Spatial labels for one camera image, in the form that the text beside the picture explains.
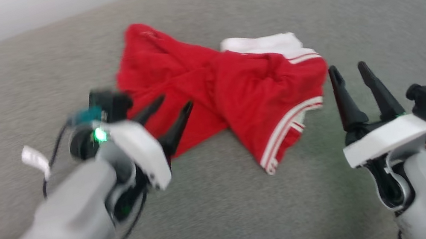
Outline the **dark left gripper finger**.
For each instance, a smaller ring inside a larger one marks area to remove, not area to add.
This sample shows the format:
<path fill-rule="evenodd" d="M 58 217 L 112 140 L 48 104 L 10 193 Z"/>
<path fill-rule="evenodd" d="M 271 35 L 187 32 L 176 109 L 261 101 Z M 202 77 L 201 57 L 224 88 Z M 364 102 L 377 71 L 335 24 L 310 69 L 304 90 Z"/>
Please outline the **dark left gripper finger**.
<path fill-rule="evenodd" d="M 173 155 L 176 154 L 178 145 L 182 139 L 182 135 L 185 132 L 186 125 L 193 109 L 193 102 L 189 101 L 181 109 L 177 119 L 174 124 L 171 125 L 169 130 L 158 138 L 159 144 L 165 153 L 167 160 L 170 160 Z"/>
<path fill-rule="evenodd" d="M 158 98 L 153 100 L 151 104 L 144 107 L 134 117 L 132 117 L 132 121 L 145 126 L 148 120 L 159 110 L 164 100 L 165 100 L 165 96 L 160 95 Z"/>

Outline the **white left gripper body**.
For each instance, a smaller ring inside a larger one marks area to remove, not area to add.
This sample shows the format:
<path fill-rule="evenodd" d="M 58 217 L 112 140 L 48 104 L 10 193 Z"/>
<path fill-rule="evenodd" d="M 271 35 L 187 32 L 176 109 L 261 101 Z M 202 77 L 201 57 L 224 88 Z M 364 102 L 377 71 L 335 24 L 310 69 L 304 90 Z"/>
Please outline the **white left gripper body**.
<path fill-rule="evenodd" d="M 154 188 L 165 190 L 172 180 L 171 167 L 159 141 L 136 121 L 114 124 L 96 122 L 71 132 L 70 154 L 79 160 L 102 160 L 114 168 L 118 179 L 127 182 L 137 168 Z"/>

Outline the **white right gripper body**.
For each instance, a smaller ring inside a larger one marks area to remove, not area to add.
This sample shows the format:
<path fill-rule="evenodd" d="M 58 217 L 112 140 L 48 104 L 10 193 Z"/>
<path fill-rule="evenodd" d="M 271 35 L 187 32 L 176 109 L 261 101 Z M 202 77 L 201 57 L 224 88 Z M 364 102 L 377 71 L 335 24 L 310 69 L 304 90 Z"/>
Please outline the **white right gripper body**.
<path fill-rule="evenodd" d="M 414 114 L 401 115 L 389 122 L 359 125 L 347 132 L 345 159 L 351 168 L 387 156 L 387 160 L 406 159 L 426 150 L 426 121 Z"/>

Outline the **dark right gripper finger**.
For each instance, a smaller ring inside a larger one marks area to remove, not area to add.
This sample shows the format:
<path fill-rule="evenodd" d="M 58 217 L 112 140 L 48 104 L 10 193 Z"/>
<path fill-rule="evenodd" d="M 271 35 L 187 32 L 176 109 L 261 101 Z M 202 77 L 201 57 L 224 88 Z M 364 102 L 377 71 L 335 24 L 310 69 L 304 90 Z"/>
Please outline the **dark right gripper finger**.
<path fill-rule="evenodd" d="M 380 119 L 382 121 L 392 120 L 406 112 L 380 78 L 373 73 L 364 61 L 358 62 L 358 70 L 365 85 L 372 91 L 374 100 L 379 107 Z"/>
<path fill-rule="evenodd" d="M 331 65 L 328 73 L 343 129 L 348 133 L 353 132 L 358 127 L 368 123 L 369 118 L 354 102 L 338 69 Z"/>

